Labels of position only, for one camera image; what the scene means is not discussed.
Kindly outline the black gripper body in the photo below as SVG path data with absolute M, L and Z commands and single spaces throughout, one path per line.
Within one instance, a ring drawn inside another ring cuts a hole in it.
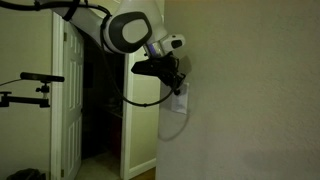
M 186 78 L 186 74 L 179 71 L 180 61 L 173 54 L 152 60 L 155 76 L 166 86 L 179 88 Z

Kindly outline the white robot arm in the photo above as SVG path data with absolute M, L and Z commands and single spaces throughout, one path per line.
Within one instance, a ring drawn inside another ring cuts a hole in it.
M 173 51 L 185 45 L 181 34 L 164 27 L 156 0 L 121 0 L 113 15 L 100 17 L 95 4 L 81 0 L 38 0 L 37 8 L 48 8 L 84 31 L 108 53 L 129 54 L 144 49 L 147 58 L 134 64 L 132 72 L 156 76 L 178 92 L 185 78 L 177 70 Z

